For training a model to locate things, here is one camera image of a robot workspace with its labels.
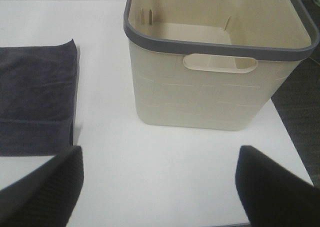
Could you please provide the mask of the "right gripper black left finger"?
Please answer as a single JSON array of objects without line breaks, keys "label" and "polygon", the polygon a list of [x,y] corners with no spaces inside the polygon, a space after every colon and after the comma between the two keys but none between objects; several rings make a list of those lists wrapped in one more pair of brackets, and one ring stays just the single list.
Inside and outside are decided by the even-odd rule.
[{"label": "right gripper black left finger", "polygon": [[70,146],[0,191],[0,225],[65,227],[82,187],[82,148]]}]

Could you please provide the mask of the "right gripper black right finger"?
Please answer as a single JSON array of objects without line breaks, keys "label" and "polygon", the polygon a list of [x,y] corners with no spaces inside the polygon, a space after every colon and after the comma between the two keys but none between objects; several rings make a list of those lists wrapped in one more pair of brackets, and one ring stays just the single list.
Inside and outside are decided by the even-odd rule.
[{"label": "right gripper black right finger", "polygon": [[240,147],[235,186],[252,227],[318,227],[320,190],[250,145]]}]

